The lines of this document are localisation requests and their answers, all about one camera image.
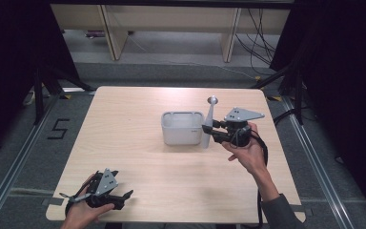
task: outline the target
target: metal frame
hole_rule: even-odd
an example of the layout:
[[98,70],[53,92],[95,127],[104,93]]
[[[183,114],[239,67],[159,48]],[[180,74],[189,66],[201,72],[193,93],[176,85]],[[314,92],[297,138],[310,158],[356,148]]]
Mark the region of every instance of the metal frame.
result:
[[37,138],[41,133],[41,130],[45,126],[47,117],[49,116],[52,107],[55,105],[56,101],[58,101],[59,96],[60,96],[59,94],[51,96],[46,106],[46,111],[42,115],[41,120],[38,123],[34,124],[28,138],[26,139],[25,143],[20,149],[19,154],[17,155],[16,159],[10,166],[7,174],[5,175],[5,178],[2,180],[0,184],[0,210],[10,193],[11,187],[13,186],[14,182],[20,175],[20,172],[22,171],[22,168],[30,155],[31,148],[34,146]]
[[[291,99],[287,96],[283,96],[284,107],[287,111],[290,111],[294,108]],[[346,207],[344,206],[342,200],[340,199],[333,183],[331,182],[328,174],[326,173],[322,162],[319,159],[319,155],[315,151],[314,145],[311,140],[308,138],[308,135],[302,125],[296,120],[294,115],[290,116],[291,122],[295,129],[296,135],[299,138],[299,141],[304,148],[305,155],[311,163],[311,166],[314,170],[316,178],[322,188],[323,193],[325,194],[326,199],[332,211],[335,215],[335,219],[340,228],[355,228],[350,220],[349,213],[347,212]]]
[[205,7],[205,8],[255,8],[291,9],[311,7],[318,1],[295,0],[50,0],[51,4],[72,5],[115,5],[115,6],[156,6],[156,7]]

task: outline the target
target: person's left hand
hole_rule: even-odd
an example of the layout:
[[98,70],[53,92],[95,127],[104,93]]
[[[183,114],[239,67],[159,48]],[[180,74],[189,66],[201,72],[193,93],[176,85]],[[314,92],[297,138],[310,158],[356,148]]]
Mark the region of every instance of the person's left hand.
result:
[[[86,194],[88,186],[79,196]],[[98,208],[91,208],[85,200],[74,203],[62,224],[62,229],[81,229],[85,228],[92,221],[98,222],[98,218],[103,213],[109,212],[114,208],[114,204],[109,203]]]

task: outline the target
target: black sleeve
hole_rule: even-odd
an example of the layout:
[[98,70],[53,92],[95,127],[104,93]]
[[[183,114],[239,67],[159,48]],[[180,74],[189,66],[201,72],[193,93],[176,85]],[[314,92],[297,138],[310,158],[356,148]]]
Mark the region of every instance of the black sleeve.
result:
[[280,194],[279,198],[262,202],[261,206],[271,229],[305,228],[304,224],[295,216],[284,195]]

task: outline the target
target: metal rod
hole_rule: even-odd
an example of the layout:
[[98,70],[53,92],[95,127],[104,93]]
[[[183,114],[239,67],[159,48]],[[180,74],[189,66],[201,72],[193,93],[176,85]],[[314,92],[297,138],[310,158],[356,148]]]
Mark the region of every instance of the metal rod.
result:
[[95,95],[96,91],[85,91],[82,88],[63,88],[61,95]]
[[[294,108],[290,98],[288,98],[287,96],[283,97],[283,102],[284,107],[287,110],[291,110]],[[322,191],[325,194],[325,197],[328,200],[332,211],[334,212],[335,219],[337,220],[338,225],[340,226],[340,228],[355,228],[350,220],[346,207],[341,201],[333,183],[331,182],[322,163],[320,162],[319,155],[316,153],[315,148],[311,143],[311,140],[308,138],[304,127],[302,125],[299,125],[293,114],[290,115],[290,120],[302,144],[302,147],[304,148],[305,154],[311,163],[316,178],[319,181],[320,187],[322,188]]]
[[25,143],[23,144],[21,150],[19,151],[19,154],[17,155],[16,159],[10,166],[7,174],[5,175],[5,178],[0,184],[0,210],[2,206],[5,203],[6,198],[8,197],[8,194],[10,192],[11,187],[13,186],[14,182],[16,181],[17,177],[19,176],[24,164],[26,163],[26,160],[28,159],[31,148],[33,147],[34,143],[37,140],[37,137],[39,136],[41,130],[43,129],[47,117],[50,114],[53,105],[56,101],[58,101],[59,94],[53,95],[46,106],[46,112],[42,116],[40,122],[35,124],[30,133],[28,138],[26,139]]

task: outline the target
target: white bin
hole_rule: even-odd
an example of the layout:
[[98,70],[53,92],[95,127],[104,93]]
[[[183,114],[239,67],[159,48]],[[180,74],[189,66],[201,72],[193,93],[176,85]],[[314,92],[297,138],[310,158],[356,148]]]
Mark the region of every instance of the white bin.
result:
[[200,112],[165,112],[162,115],[163,140],[167,145],[196,145],[203,133]]

